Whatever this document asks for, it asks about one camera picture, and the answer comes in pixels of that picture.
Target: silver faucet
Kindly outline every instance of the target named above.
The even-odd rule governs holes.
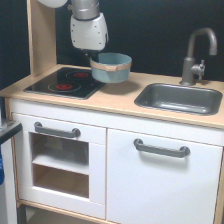
[[[187,57],[184,59],[184,66],[183,66],[183,75],[182,80],[180,82],[183,86],[193,86],[195,85],[194,75],[199,76],[199,80],[202,79],[205,71],[205,64],[204,60],[201,61],[201,64],[195,64],[195,58],[193,57],[194,53],[194,45],[195,45],[195,38],[199,35],[207,34],[210,41],[210,55],[217,55],[217,39],[215,33],[210,28],[203,28],[195,30],[190,37],[189,45],[188,45],[188,53]]]

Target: wooden countertop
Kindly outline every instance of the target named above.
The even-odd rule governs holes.
[[[127,81],[118,84],[106,84],[87,100],[23,92],[26,87],[61,67],[74,66],[57,65],[38,77],[28,76],[3,89],[0,92],[0,96],[224,129],[224,98],[222,99],[219,112],[211,116],[146,109],[134,104],[134,100],[147,85],[153,83],[179,85],[180,77],[131,73]],[[218,90],[224,96],[223,82],[202,81],[202,83],[198,83],[195,87]]]

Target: metal handle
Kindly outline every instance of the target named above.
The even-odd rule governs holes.
[[[158,155],[171,156],[177,158],[184,158],[190,155],[190,149],[186,146],[181,147],[180,150],[165,149],[150,145],[143,145],[143,141],[141,139],[135,139],[134,145],[138,151],[154,153]]]
[[[205,61],[202,60],[201,64],[195,64],[192,68],[191,71],[193,74],[198,75],[199,76],[199,80],[202,79],[202,77],[204,76],[205,73]]]
[[[41,134],[48,134],[48,135],[54,135],[58,137],[63,137],[63,138],[77,138],[81,135],[81,132],[79,129],[75,128],[71,132],[67,131],[61,131],[61,130],[56,130],[56,129],[51,129],[51,128],[44,128],[40,122],[36,122],[34,124],[35,126],[35,131]]]

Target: black stovetop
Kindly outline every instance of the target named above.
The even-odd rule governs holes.
[[[104,83],[92,77],[91,70],[64,67],[24,89],[25,92],[88,99]]]

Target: metal sink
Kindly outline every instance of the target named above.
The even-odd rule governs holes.
[[[136,98],[140,107],[198,115],[218,113],[222,93],[201,88],[166,84],[148,85]]]

